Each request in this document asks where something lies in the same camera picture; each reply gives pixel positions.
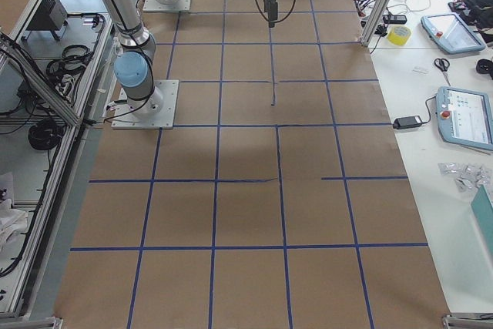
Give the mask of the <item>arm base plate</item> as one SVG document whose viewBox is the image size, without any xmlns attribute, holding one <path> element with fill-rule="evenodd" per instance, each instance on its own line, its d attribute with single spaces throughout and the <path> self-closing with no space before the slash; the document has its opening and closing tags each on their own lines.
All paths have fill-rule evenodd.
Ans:
<svg viewBox="0 0 493 329">
<path fill-rule="evenodd" d="M 192 0 L 145 0 L 144 12 L 189 12 Z"/>
<path fill-rule="evenodd" d="M 156 80 L 154 93 L 149 101 L 140 109 L 143 103 L 128 100 L 123 88 L 120 89 L 119 99 L 125 102 L 116 106 L 116 118 L 112 120 L 113 129 L 172 129 L 176 113 L 176 102 L 179 91 L 179 81 Z"/>
</svg>

